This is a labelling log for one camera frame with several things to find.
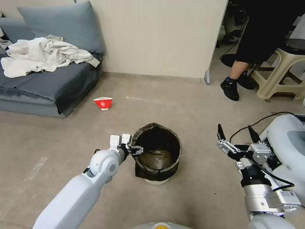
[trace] shoe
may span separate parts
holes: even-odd
[[[237,92],[237,84],[236,82],[228,82],[227,79],[225,79],[221,84],[221,88],[223,89],[223,92],[226,97],[233,101],[239,100],[239,94]]]
[[[237,42],[238,42],[238,38],[233,37],[232,35],[230,35],[230,36],[224,35],[223,39],[222,39],[222,43],[227,44],[227,45],[236,44]]]
[[[247,71],[244,71],[237,80],[238,84],[248,90],[253,90],[255,85],[251,78],[247,75]]]

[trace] wall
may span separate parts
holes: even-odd
[[[11,6],[25,2],[42,5],[49,0],[8,2],[5,4]],[[105,71],[204,77],[227,0],[91,0],[91,3],[106,43]],[[18,17],[8,8],[4,13]]]

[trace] black cable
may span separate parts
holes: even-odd
[[[295,186],[294,183],[291,183],[291,182],[289,182],[289,181],[287,181],[287,180],[281,179],[281,178],[279,178],[279,177],[273,175],[273,174],[270,173],[268,170],[264,169],[260,164],[258,164],[253,158],[251,158],[250,160],[251,160],[254,164],[256,164],[257,166],[259,166],[259,168],[260,168],[262,171],[264,171],[266,174],[268,174],[268,175],[271,176],[272,178],[274,178],[274,179],[276,179],[276,180],[278,180],[278,181],[281,181],[281,182],[284,182],[284,183],[288,184],[288,185],[284,185],[284,186],[275,188],[275,189],[273,189],[273,191],[277,191],[277,190],[284,189],[284,188],[292,188],[292,187]]]
[[[269,115],[269,116],[266,116],[266,117],[260,119],[259,121],[257,121],[256,123],[250,125],[250,126],[252,127],[252,126],[258,124],[259,122],[263,121],[264,119],[270,118],[270,117],[275,116],[275,115],[278,115],[278,114],[291,114],[291,115],[295,116],[298,120],[300,120],[300,119],[298,118],[298,116],[296,116],[295,114],[293,114],[293,113],[291,113],[291,112],[288,112],[288,111],[281,111],[281,112],[277,112],[277,113],[271,114],[271,115]],[[248,127],[241,128],[241,129],[239,129],[238,131],[236,131],[234,134],[232,134],[232,136],[230,137],[229,142],[231,143],[232,138],[233,138],[236,134],[238,134],[239,132],[241,132],[242,130],[247,129],[247,128],[248,128]]]

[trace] paper cup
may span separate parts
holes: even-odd
[[[99,97],[97,99],[94,99],[94,102],[96,105],[103,111],[108,110],[112,104],[113,98],[109,97]]]

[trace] plastic stool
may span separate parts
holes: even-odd
[[[259,84],[257,96],[268,100],[276,92],[291,92],[295,94],[294,100],[305,98],[305,80],[301,81],[296,76],[286,73],[295,63],[305,60],[305,40],[288,39],[286,45],[278,48],[275,54],[279,56],[279,64],[275,67],[261,67],[261,64],[255,65],[250,76]],[[258,71],[272,71],[270,76],[265,79]],[[291,77],[298,85],[284,85],[283,80]]]

